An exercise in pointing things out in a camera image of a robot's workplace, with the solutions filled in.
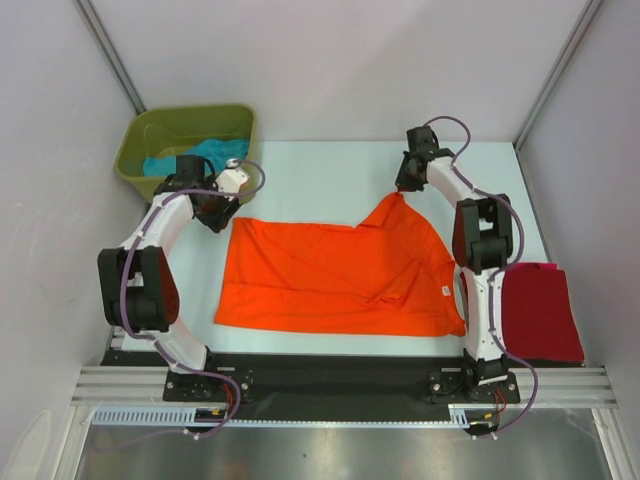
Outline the orange t shirt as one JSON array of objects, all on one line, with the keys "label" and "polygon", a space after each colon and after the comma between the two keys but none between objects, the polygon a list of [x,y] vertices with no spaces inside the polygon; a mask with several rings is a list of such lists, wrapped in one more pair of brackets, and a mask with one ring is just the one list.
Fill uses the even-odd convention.
[{"label": "orange t shirt", "polygon": [[400,193],[358,225],[233,222],[214,321],[245,329],[462,337],[455,262]]}]

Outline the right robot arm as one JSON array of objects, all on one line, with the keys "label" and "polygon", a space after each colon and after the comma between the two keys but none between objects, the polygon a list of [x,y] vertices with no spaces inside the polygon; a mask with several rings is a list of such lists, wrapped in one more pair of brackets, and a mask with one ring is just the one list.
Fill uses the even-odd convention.
[{"label": "right robot arm", "polygon": [[513,208],[504,194],[476,186],[456,166],[457,154],[439,145],[427,124],[406,132],[407,149],[395,185],[403,192],[437,189],[455,209],[452,253],[466,286],[468,327],[457,391],[473,401],[493,398],[508,382],[502,328],[502,287],[515,246]]}]

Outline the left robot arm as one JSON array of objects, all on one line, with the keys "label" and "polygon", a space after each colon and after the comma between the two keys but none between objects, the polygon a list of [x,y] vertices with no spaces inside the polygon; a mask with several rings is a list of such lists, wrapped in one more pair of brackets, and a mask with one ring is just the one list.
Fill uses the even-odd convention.
[{"label": "left robot arm", "polygon": [[180,296],[168,257],[179,236],[196,220],[212,233],[223,231],[247,197],[266,183],[260,164],[230,159],[217,170],[198,155],[176,157],[176,171],[155,189],[150,208],[118,247],[97,257],[107,323],[133,339],[151,343],[197,398],[214,397],[221,376],[206,366],[208,348],[180,317]]}]

